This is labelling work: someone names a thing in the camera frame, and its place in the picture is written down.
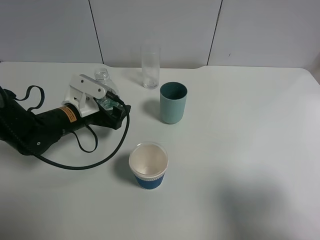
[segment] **white wall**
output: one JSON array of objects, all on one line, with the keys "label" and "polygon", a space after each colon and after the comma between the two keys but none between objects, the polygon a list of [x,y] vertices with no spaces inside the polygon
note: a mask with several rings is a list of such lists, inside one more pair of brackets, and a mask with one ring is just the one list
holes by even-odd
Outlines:
[{"label": "white wall", "polygon": [[141,66],[140,45],[161,45],[161,67],[207,65],[221,0],[90,0],[104,63]]},{"label": "white wall", "polygon": [[88,0],[1,0],[0,61],[102,63]]},{"label": "white wall", "polygon": [[319,53],[320,0],[224,0],[209,65],[309,67]]}]

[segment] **cup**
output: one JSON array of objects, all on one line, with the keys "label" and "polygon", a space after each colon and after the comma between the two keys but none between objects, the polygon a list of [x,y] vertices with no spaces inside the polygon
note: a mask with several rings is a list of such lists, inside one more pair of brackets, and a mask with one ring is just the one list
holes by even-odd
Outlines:
[{"label": "cup", "polygon": [[129,166],[142,188],[155,189],[168,168],[168,155],[159,144],[143,142],[130,154]]},{"label": "cup", "polygon": [[179,122],[185,111],[188,90],[179,82],[167,82],[160,88],[160,116],[167,124]]},{"label": "cup", "polygon": [[143,86],[155,89],[160,78],[160,47],[156,44],[143,44],[141,47],[141,68]]}]

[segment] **paper cup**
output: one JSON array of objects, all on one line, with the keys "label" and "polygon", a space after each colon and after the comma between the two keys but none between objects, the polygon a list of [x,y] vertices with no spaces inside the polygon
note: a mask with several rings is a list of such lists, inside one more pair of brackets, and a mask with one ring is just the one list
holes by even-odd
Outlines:
[{"label": "paper cup", "polygon": [[168,168],[168,155],[159,144],[143,142],[130,154],[129,166],[142,188],[155,189]]}]

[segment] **white table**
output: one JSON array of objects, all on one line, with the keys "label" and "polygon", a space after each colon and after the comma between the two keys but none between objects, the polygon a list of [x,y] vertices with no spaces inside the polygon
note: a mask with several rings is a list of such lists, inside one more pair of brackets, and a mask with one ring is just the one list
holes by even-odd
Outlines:
[{"label": "white table", "polygon": [[[0,85],[22,97],[45,90],[44,112],[60,106],[72,74],[101,64],[0,63]],[[300,68],[205,66],[161,69],[160,84],[188,88],[181,122],[159,121],[159,87],[138,68],[108,67],[131,108],[118,154],[85,171],[47,165],[0,143],[0,235],[6,240],[318,240],[320,86]],[[39,102],[32,90],[27,108]],[[95,127],[99,146],[82,152],[73,135],[44,156],[81,166],[108,156],[124,130]],[[87,149],[94,139],[82,129]],[[128,167],[141,142],[165,147],[159,188],[137,186]]]}]

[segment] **black strap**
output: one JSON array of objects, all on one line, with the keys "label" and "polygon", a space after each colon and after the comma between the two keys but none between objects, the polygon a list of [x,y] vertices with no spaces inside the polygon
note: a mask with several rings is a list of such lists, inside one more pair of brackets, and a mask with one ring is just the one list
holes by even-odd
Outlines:
[{"label": "black strap", "polygon": [[78,138],[77,134],[76,134],[74,131],[71,131],[70,133],[72,133],[72,134],[75,135],[76,140],[78,141],[78,144],[79,144],[79,148],[80,148],[82,151],[84,151],[85,153],[90,154],[90,153],[93,153],[93,152],[97,149],[97,147],[98,147],[98,137],[97,137],[96,133],[92,130],[92,128],[89,127],[89,125],[86,125],[86,124],[85,124],[84,126],[85,126],[87,129],[90,130],[90,132],[93,134],[94,139],[95,139],[95,147],[94,147],[94,149],[93,149],[92,151],[84,150],[84,148],[81,146],[81,143],[80,143],[80,141],[79,141],[79,138]]},{"label": "black strap", "polygon": [[31,89],[33,89],[33,88],[38,88],[38,89],[40,90],[41,99],[40,99],[40,102],[39,102],[39,104],[38,104],[37,106],[35,106],[35,107],[30,107],[30,108],[27,110],[27,112],[31,112],[31,111],[34,110],[34,109],[39,109],[39,108],[41,108],[41,106],[42,106],[42,105],[44,104],[44,102],[45,102],[45,91],[44,91],[41,87],[39,87],[39,86],[37,86],[37,85],[31,85],[31,86],[29,86],[28,89],[26,90],[26,93],[25,93],[25,97],[24,97],[24,98],[22,98],[22,99],[17,99],[16,97],[13,98],[13,99],[16,100],[16,101],[24,101],[24,100],[27,100],[27,99],[29,98],[29,96],[30,96]]}]

